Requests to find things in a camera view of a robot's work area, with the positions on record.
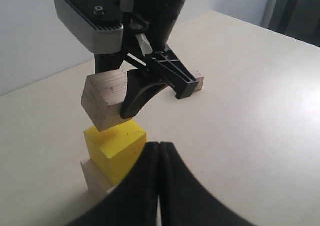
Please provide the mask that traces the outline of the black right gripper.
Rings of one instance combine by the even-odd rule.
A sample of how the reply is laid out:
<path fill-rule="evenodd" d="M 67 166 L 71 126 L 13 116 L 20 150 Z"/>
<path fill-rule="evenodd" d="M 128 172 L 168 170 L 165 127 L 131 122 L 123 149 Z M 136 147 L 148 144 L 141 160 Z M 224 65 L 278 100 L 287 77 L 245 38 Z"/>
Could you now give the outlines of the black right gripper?
<path fill-rule="evenodd" d="M 137 68 L 163 79 L 178 100 L 189 98 L 198 80 L 188 71 L 167 42 L 186 0 L 134 0 L 133 12 L 148 23 L 144 33 L 153 53 L 142 55 L 130 51 L 124 60 Z"/>

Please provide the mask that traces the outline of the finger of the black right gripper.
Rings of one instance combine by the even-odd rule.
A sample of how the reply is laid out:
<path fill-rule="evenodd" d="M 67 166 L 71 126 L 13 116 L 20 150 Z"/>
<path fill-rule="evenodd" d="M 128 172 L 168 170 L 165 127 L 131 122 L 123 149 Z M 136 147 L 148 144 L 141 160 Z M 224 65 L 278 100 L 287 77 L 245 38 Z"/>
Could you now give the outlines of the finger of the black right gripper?
<path fill-rule="evenodd" d="M 121 106 L 122 119 L 134 118 L 141 109 L 158 93 L 167 87 L 167 83 L 149 71 L 133 69 L 127 72 L 127 91 Z"/>

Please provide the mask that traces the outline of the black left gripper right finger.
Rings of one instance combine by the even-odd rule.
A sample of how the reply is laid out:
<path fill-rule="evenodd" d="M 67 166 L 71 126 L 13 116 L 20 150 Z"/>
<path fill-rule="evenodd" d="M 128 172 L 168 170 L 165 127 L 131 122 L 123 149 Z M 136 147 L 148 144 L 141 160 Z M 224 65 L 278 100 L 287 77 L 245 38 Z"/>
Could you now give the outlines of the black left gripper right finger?
<path fill-rule="evenodd" d="M 163 226 L 251 226 L 210 194 L 171 142 L 160 143 L 159 199 Z"/>

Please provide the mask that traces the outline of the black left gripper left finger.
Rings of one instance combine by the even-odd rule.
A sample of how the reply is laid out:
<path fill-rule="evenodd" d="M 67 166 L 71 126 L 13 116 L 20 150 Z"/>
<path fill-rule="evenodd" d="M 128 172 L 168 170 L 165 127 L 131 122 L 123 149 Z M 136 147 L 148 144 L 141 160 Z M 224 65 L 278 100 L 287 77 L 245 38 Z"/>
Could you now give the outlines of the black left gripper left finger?
<path fill-rule="evenodd" d="M 115 189 L 69 226 L 155 226 L 160 145 L 149 142 Z"/>

